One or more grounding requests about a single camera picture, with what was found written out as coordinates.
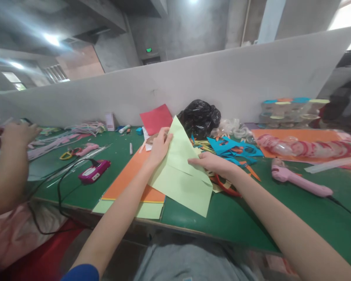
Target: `black plastic bag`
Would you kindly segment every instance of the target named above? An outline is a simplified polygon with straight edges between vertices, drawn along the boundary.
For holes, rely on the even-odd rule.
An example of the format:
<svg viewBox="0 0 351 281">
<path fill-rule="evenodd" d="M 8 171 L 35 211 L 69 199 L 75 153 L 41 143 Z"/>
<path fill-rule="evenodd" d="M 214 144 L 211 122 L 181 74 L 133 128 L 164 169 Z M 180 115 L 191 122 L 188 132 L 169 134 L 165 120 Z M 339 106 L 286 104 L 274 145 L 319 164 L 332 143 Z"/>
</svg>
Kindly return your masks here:
<svg viewBox="0 0 351 281">
<path fill-rule="evenodd" d="M 208 137 L 213 128 L 218 128 L 221 112 L 214 105 L 194 100 L 177 117 L 188 137 L 193 134 L 195 138 L 201 140 Z"/>
</svg>

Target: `black cable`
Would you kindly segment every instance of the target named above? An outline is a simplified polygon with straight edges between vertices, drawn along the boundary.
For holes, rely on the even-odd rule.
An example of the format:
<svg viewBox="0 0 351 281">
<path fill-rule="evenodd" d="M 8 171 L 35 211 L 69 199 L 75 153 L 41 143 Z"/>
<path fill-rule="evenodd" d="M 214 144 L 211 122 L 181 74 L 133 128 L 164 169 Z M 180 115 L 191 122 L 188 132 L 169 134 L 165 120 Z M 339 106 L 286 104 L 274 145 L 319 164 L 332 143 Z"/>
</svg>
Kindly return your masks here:
<svg viewBox="0 0 351 281">
<path fill-rule="evenodd" d="M 351 211 L 349 209 L 347 209 L 345 206 L 343 206 L 342 203 L 339 202 L 337 199 L 335 199 L 333 196 L 330 195 L 330 196 L 327 196 L 326 198 L 328 198 L 329 200 L 333 201 L 338 206 L 341 206 L 342 208 L 344 208 L 347 212 L 349 212 L 351 214 Z"/>
<path fill-rule="evenodd" d="M 84 161 L 84 160 L 90 160 L 90 161 L 92 162 L 92 164 L 93 164 L 94 167 L 97 167 L 98 165 L 100 165 L 99 162 L 97 162 L 96 160 L 94 160 L 94 159 L 92 159 L 92 158 L 85 158 L 85 159 L 81 159 L 81 160 L 76 161 L 76 162 L 75 162 L 75 160 L 74 160 L 75 163 L 65 172 L 65 174 L 61 177 L 61 179 L 59 180 L 59 182 L 58 182 L 58 184 L 57 184 L 57 197 L 58 197 L 58 201 L 59 201 L 59 202 L 58 202 L 58 209 L 59 209 L 58 211 L 60 212 L 61 215 L 65 216 L 66 218 L 68 218 L 68 219 L 70 219 L 70 220 L 72 220 L 75 224 L 81 225 L 82 227 L 80 227 L 80 228 L 71 228 L 71 229 L 66 229 L 66 230 L 61 230 L 61 231 L 58 230 L 58 231 L 53 231 L 53 232 L 43 232 L 43 231 L 41 231 L 41 229 L 40 229 L 40 227 L 39 227 L 38 221 L 37 221 L 37 219 L 36 219 L 36 214 L 35 214 L 34 210 L 32 209 L 31 204 L 30 204 L 30 202 L 29 202 L 30 198 L 36 193 L 36 191 L 40 188 L 40 186 L 41 186 L 46 180 L 48 180 L 50 177 L 52 177 L 53 175 L 55 175 L 56 173 L 58 173 L 59 171 L 61 171 L 62 169 L 64 169 L 66 166 L 70 165 L 70 163 L 68 163 L 67 165 L 65 165 L 65 166 L 59 168 L 58 170 L 56 170 L 53 174 L 49 175 L 49 176 L 48 176 L 45 180 L 43 180 L 43 181 L 35 188 L 35 190 L 28 196 L 27 205 L 28 205 L 28 208 L 29 208 L 29 210 L 30 210 L 30 212 L 31 212 L 31 215 L 32 215 L 32 218 L 33 218 L 33 220 L 34 220 L 35 226 L 36 226 L 36 228 L 38 229 L 39 233 L 41 233 L 41 234 L 43 234 L 43 235 L 51 235 L 51 234 L 62 233 L 62 232 L 67 232 L 67 231 L 72 231 L 72 230 L 77 230 L 77 229 L 85 229 L 85 228 L 93 229 L 93 227 L 91 227 L 91 226 L 86 226 L 86 225 L 80 223 L 79 221 L 74 220 L 74 219 L 73 219 L 72 217 L 70 217 L 69 215 L 64 214 L 63 211 L 62 211 L 62 206 L 61 206 L 61 204 L 62 204 L 62 200 L 61 200 L 61 190 L 60 190 L 61 181 L 62 181 L 62 180 L 64 179 L 64 177 L 72 170 L 72 168 L 73 168 L 76 164 L 78 164 L 78 163 L 80 163 L 80 162 L 82 162 L 82 161 Z"/>
</svg>

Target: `blue sleeve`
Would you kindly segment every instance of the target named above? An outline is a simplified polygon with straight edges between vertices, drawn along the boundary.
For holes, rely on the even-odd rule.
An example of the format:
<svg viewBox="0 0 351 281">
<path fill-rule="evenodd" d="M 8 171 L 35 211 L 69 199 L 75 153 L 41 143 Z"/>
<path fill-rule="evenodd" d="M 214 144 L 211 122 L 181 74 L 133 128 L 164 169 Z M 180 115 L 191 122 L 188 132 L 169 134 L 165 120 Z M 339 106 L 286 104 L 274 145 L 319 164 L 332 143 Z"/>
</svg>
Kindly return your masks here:
<svg viewBox="0 0 351 281">
<path fill-rule="evenodd" d="M 70 270 L 61 281 L 99 281 L 99 272 L 93 265 L 82 264 Z"/>
</svg>

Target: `hand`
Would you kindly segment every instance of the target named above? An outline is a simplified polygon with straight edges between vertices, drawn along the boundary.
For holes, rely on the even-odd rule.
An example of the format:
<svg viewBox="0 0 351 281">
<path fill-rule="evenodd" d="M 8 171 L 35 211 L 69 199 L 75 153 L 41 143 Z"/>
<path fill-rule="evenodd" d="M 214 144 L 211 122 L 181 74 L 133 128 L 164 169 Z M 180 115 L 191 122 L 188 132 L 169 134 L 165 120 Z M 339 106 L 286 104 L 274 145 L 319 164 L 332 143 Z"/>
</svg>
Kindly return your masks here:
<svg viewBox="0 0 351 281">
<path fill-rule="evenodd" d="M 4 128 L 1 142 L 3 145 L 26 147 L 36 138 L 41 130 L 36 124 L 29 126 L 26 123 L 9 123 Z"/>
<path fill-rule="evenodd" d="M 161 128 L 157 137 L 153 139 L 151 154 L 148 161 L 154 165 L 159 165 L 168 153 L 169 144 L 172 141 L 173 134 L 168 134 L 169 127 Z"/>
<path fill-rule="evenodd" d="M 199 158 L 191 158 L 188 163 L 191 165 L 199 165 L 208 171 L 215 172 L 221 177 L 229 180 L 232 174 L 239 171 L 239 167 L 217 155 L 210 152 L 203 152 L 199 154 Z"/>
</svg>

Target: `ceiling light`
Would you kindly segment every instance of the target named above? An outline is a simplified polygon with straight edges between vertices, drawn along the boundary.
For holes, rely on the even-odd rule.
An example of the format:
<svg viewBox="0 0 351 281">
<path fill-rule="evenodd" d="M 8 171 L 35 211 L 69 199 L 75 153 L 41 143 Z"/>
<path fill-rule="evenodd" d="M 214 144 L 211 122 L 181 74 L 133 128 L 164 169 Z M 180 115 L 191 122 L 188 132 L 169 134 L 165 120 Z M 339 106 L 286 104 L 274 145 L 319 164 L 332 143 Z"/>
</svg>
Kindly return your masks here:
<svg viewBox="0 0 351 281">
<path fill-rule="evenodd" d="M 10 64 L 13 65 L 15 68 L 24 69 L 23 65 L 17 62 L 10 62 Z"/>
<path fill-rule="evenodd" d="M 45 38 L 49 43 L 51 43 L 52 45 L 60 46 L 60 42 L 58 41 L 58 39 L 57 39 L 56 36 L 52 36 L 52 35 L 49 35 L 49 34 L 45 34 L 45 35 L 44 35 L 44 38 Z"/>
</svg>

